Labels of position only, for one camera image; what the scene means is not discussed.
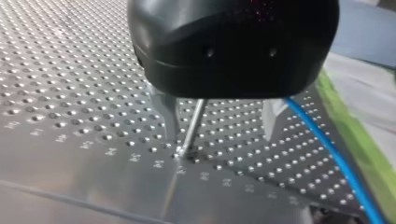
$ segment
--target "perforated table surface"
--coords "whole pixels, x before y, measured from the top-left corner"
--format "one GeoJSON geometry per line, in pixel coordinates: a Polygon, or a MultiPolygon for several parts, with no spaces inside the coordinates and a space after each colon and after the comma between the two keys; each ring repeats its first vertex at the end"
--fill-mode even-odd
{"type": "MultiPolygon", "coordinates": [[[[200,161],[174,160],[195,101],[179,100],[181,134],[167,141],[125,0],[3,0],[0,34],[2,222],[282,223],[274,214],[309,204],[362,214],[291,111],[265,141],[259,100],[210,101],[200,161]]],[[[296,99],[346,148],[314,87],[296,99]]]]}

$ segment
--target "black plastic cover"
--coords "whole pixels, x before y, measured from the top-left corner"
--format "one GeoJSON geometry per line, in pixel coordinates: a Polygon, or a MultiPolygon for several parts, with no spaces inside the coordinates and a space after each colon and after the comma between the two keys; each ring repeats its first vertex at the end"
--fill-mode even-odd
{"type": "Polygon", "coordinates": [[[317,77],[337,0],[130,0],[135,53],[159,90],[190,98],[277,98],[317,77]]]}

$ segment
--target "perforated metal sheet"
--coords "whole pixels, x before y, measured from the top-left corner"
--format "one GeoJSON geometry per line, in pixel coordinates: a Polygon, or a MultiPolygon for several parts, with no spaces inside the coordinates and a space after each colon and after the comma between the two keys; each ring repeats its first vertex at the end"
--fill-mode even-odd
{"type": "MultiPolygon", "coordinates": [[[[180,141],[164,139],[150,106],[126,1],[3,0],[0,10],[3,186],[159,223],[280,223],[274,214],[310,203],[361,213],[332,157],[290,111],[279,136],[264,140],[261,101],[210,101],[200,161],[172,159],[180,141]]],[[[297,100],[345,148],[315,89],[297,100]]],[[[181,140],[195,101],[179,103],[181,140]]]]}

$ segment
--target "green edge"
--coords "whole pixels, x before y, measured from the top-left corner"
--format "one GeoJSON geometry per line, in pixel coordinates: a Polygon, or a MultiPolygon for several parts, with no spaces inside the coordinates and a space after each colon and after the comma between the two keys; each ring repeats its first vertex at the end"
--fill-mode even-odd
{"type": "Polygon", "coordinates": [[[337,131],[343,136],[350,153],[361,168],[382,211],[396,223],[396,173],[361,123],[349,115],[324,70],[320,72],[317,90],[337,131]]]}

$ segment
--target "blue cable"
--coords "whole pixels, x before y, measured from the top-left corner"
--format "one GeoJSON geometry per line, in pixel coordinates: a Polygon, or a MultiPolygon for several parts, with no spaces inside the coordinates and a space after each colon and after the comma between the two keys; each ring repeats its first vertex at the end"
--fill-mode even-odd
{"type": "Polygon", "coordinates": [[[382,213],[376,207],[374,200],[367,193],[353,169],[347,164],[347,161],[344,159],[338,149],[332,144],[329,138],[296,102],[290,98],[286,98],[285,102],[300,117],[300,119],[303,120],[305,125],[308,126],[312,133],[315,134],[321,144],[330,151],[335,162],[340,167],[341,172],[346,177],[350,187],[355,190],[356,197],[358,198],[359,203],[361,203],[361,205],[364,207],[370,222],[373,224],[385,224],[386,221],[382,217],[382,213]]]}

